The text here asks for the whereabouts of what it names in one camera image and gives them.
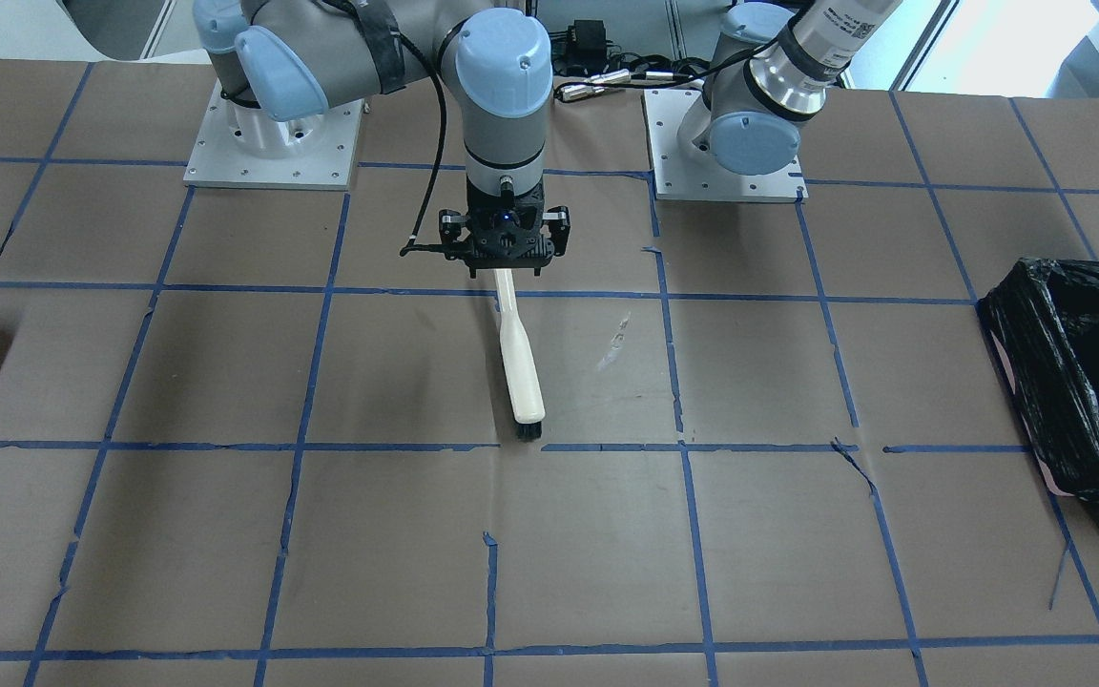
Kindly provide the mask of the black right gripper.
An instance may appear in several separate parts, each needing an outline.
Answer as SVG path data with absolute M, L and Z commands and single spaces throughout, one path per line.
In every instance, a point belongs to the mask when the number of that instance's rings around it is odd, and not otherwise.
M 571 221 L 566 204 L 547 209 L 544 187 L 528 193 L 490 196 L 467 187 L 469 212 L 439 213 L 439 251 L 462 261 L 475 279 L 482 270 L 542 269 L 567 251 Z

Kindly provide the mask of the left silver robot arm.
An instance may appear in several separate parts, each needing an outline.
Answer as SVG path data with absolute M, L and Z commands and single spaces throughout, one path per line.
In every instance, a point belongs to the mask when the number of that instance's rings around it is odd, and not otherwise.
M 813 1 L 798 12 L 741 3 L 721 18 L 712 67 L 677 140 L 742 176 L 768 175 L 798 155 L 801 130 L 828 87 L 898 1 Z

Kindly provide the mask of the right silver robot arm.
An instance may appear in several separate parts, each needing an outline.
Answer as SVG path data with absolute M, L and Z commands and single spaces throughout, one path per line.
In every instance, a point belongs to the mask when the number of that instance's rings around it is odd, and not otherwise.
M 467 208 L 439 215 L 431 251 L 470 272 L 540 272 L 563 256 L 569 210 L 546 208 L 553 66 L 536 18 L 492 1 L 197 1 L 241 142 L 298 148 L 340 106 L 430 78 L 460 110 Z

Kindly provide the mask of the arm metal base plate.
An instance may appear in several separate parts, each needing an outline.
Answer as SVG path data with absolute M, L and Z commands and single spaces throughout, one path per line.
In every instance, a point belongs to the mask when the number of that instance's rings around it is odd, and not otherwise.
M 793 203 L 810 197 L 797 154 L 769 170 L 782 140 L 799 141 L 789 123 L 761 113 L 712 122 L 699 90 L 646 91 L 644 110 L 655 198 Z
M 184 182 L 244 190 L 348 191 L 363 101 L 278 122 L 231 103 L 219 84 L 197 131 Z

